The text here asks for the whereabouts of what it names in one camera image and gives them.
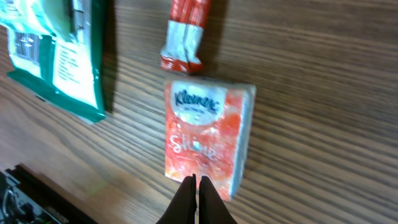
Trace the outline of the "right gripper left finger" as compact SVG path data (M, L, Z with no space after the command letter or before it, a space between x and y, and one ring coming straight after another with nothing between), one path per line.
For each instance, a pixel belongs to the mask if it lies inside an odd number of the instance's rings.
M196 175L186 176L157 224L194 224L196 191Z

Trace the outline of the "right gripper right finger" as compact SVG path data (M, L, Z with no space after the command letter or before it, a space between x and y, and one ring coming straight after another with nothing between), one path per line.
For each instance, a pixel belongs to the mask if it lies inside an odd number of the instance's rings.
M199 186L199 224L237 224L207 176Z

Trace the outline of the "red white carton cup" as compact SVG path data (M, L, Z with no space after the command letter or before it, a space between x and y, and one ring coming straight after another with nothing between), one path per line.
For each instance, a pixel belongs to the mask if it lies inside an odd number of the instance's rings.
M165 85L165 176L207 176L231 200L243 179L256 87L175 79Z

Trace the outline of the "red stick packet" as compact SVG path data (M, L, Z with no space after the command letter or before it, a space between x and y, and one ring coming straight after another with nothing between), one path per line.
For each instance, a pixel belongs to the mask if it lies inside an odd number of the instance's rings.
M197 52L210 11L211 0L173 0L160 66L176 72L197 72L203 64Z

